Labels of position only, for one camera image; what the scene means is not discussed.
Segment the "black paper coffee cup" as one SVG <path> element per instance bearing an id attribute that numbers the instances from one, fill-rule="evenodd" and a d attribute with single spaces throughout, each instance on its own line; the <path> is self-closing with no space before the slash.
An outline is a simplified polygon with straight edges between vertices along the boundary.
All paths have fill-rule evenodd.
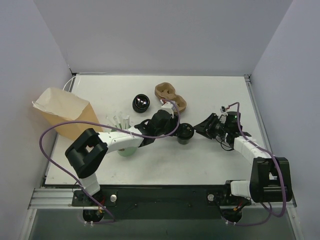
<path id="1" fill-rule="evenodd" d="M 186 145 L 189 143 L 191 137 L 177 137 L 177 141 L 181 144 L 181 145 Z"/>

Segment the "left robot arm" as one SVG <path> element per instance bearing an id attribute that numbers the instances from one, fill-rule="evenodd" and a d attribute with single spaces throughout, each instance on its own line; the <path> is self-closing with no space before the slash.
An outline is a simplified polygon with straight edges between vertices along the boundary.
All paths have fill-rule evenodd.
<path id="1" fill-rule="evenodd" d="M 100 203 L 101 187 L 96 171 L 106 154 L 127 148 L 152 144 L 157 137 L 173 136 L 179 127 L 179 116 L 158 110 L 151 119 L 124 131 L 96 132 L 86 129 L 65 151 L 69 164 L 79 178 L 85 193 L 83 199 L 91 206 Z"/>

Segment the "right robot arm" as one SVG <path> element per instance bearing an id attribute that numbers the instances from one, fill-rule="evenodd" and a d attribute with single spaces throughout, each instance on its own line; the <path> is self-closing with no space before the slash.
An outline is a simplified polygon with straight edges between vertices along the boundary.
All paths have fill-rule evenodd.
<path id="1" fill-rule="evenodd" d="M 222 190 L 221 197 L 227 204 L 233 204 L 239 197 L 252 199 L 256 203 L 282 202 L 292 200 L 289 161 L 284 157 L 272 157 L 262 150 L 248 132 L 243 131 L 241 114 L 229 111 L 218 116 L 212 113 L 206 120 L 195 125 L 196 133 L 221 140 L 240 153 L 251 166 L 250 180 L 232 180 Z"/>

